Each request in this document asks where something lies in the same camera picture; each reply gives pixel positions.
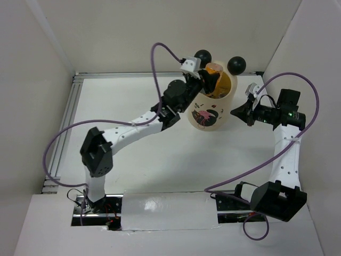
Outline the small orange plastic bottle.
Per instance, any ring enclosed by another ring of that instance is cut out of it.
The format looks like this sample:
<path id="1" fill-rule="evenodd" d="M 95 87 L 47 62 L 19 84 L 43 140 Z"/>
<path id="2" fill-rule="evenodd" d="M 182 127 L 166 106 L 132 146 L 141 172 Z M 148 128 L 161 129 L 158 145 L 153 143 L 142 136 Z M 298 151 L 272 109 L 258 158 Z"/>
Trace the small orange plastic bottle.
<path id="1" fill-rule="evenodd" d="M 211 62 L 206 64 L 205 71 L 209 74 L 209 91 L 206 93 L 206 96 L 211 97 L 218 87 L 224 69 L 221 64 Z"/>

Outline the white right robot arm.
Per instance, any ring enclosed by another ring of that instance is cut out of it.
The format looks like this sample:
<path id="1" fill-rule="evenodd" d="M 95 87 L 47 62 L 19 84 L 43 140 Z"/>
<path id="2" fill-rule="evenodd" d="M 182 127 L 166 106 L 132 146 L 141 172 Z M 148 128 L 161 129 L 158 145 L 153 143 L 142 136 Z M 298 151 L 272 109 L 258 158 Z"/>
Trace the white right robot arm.
<path id="1" fill-rule="evenodd" d="M 233 195 L 233 205 L 288 222 L 306 203 L 307 194 L 301 190 L 299 181 L 298 134 L 305 129 L 306 116 L 298 112 L 300 92 L 282 89 L 274 107 L 260 103 L 261 95 L 255 89 L 247 89 L 247 101 L 232 110 L 231 115 L 252 126 L 256 121 L 273 126 L 275 137 L 274 153 L 279 154 L 273 161 L 269 181 L 259 186 L 250 196 L 246 191 Z"/>

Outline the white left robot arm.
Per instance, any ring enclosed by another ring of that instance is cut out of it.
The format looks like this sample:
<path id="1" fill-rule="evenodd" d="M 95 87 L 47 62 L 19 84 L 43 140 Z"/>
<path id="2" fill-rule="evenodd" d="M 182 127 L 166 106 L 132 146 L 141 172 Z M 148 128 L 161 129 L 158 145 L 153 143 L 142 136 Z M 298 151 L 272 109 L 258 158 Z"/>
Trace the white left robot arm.
<path id="1" fill-rule="evenodd" d="M 214 91 L 219 73 L 209 74 L 200 70 L 198 77 L 184 75 L 184 80 L 169 83 L 159 103 L 142 116 L 113 129 L 90 129 L 80 149 L 86 170 L 88 194 L 86 206 L 94 213 L 101 212 L 107 202 L 104 191 L 105 176 L 113 168 L 113 156 L 124 147 L 152 134 L 162 132 L 180 120 L 195 97 L 201 92 Z"/>

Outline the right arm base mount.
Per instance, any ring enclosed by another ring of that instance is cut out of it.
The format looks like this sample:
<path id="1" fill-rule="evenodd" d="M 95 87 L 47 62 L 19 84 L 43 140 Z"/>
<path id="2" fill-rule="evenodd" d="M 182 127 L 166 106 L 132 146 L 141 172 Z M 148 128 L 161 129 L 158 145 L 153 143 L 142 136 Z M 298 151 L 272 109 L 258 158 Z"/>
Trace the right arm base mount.
<path id="1" fill-rule="evenodd" d="M 242 223 L 247 218 L 247 222 L 266 221 L 262 215 L 253 212 L 245 202 L 214 193 L 210 194 L 210 198 L 216 203 L 218 223 Z"/>

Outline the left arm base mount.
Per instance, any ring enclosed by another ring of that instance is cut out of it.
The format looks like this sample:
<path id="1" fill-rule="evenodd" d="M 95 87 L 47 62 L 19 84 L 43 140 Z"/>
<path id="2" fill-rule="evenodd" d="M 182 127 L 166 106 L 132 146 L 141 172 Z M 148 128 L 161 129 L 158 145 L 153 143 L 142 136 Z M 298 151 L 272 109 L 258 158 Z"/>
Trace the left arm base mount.
<path id="1" fill-rule="evenodd" d="M 79 189 L 69 189 L 66 197 L 74 206 L 71 226 L 104 226 L 111 231 L 121 230 L 123 194 L 107 195 L 97 203 L 86 201 L 84 205 L 84 195 Z"/>

